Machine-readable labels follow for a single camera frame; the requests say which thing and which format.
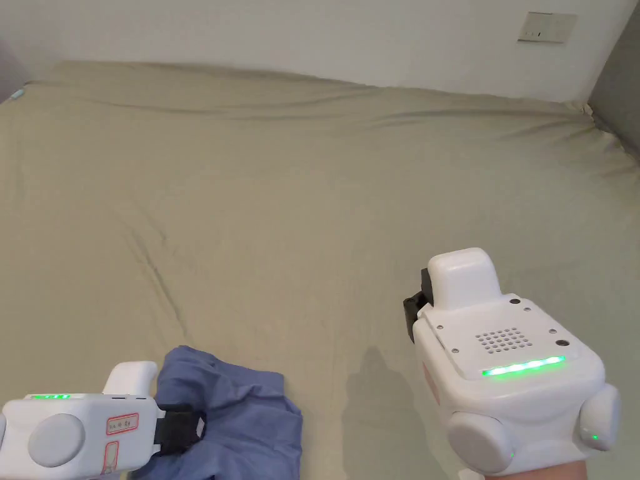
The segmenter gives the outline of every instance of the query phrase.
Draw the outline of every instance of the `red label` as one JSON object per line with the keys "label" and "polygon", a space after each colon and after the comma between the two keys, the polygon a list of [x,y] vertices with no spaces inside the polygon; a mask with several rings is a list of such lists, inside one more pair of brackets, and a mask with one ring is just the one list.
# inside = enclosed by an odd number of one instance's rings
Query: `red label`
{"label": "red label", "polygon": [[118,469],[118,451],[120,442],[109,442],[104,448],[104,463],[102,464],[102,475],[110,474]]}
{"label": "red label", "polygon": [[119,417],[112,417],[107,420],[107,435],[117,435],[138,429],[140,415],[138,413],[128,413]]}
{"label": "red label", "polygon": [[429,373],[429,369],[424,364],[424,362],[422,363],[422,370],[424,371],[424,379],[429,384],[429,388],[431,389],[431,393],[433,394],[433,397],[436,399],[436,402],[439,405],[440,404],[440,394],[438,393],[438,385],[436,385],[436,383],[433,381],[433,377]]}

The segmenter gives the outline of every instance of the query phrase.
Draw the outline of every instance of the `green led light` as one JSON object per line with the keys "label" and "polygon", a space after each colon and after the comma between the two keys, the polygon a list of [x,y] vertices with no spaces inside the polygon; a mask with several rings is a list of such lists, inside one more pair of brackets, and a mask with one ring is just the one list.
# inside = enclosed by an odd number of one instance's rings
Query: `green led light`
{"label": "green led light", "polygon": [[32,399],[34,400],[66,400],[71,398],[71,395],[68,394],[55,394],[55,395],[32,395]]}
{"label": "green led light", "polygon": [[523,370],[537,369],[545,365],[559,364],[561,362],[564,362],[565,360],[566,357],[564,356],[550,356],[549,358],[545,358],[544,360],[531,360],[530,362],[526,362],[524,364],[513,364],[509,365],[508,367],[498,367],[496,369],[484,370],[482,372],[482,375],[495,376],[512,372],[522,372]]}

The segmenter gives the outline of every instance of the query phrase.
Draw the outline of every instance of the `bed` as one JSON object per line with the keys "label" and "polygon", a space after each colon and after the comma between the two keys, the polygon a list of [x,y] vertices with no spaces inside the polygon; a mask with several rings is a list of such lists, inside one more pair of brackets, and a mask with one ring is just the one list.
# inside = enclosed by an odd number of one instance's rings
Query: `bed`
{"label": "bed", "polygon": [[303,480],[455,478],[402,300],[479,246],[621,390],[593,478],[637,472],[640,169],[575,106],[62,63],[0,106],[0,175],[2,402],[189,344],[285,375]]}

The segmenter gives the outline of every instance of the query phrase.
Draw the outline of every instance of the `wall outlet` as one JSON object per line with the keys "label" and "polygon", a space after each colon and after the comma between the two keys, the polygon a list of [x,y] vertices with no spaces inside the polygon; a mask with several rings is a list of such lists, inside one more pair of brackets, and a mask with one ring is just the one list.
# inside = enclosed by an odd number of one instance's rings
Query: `wall outlet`
{"label": "wall outlet", "polygon": [[569,13],[529,12],[518,41],[564,44],[577,21],[578,15]]}

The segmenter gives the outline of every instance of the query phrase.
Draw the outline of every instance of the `white plastic casing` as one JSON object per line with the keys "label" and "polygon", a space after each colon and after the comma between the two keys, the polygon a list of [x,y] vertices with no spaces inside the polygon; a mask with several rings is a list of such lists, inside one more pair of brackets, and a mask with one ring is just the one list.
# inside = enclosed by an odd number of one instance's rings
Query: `white plastic casing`
{"label": "white plastic casing", "polygon": [[[127,362],[113,369],[103,394],[65,394],[70,397],[64,399],[31,394],[6,403],[0,415],[6,421],[0,478],[69,480],[106,474],[118,478],[118,472],[144,466],[157,451],[156,422],[164,417],[149,396],[156,372],[153,362]],[[81,422],[80,438],[75,419]],[[79,444],[69,448],[62,440]]]}
{"label": "white plastic casing", "polygon": [[[428,269],[434,305],[413,325],[419,369],[469,468],[504,476],[611,447],[619,398],[598,355],[530,300],[503,295],[481,249],[439,255]],[[552,357],[564,361],[483,375]]]}

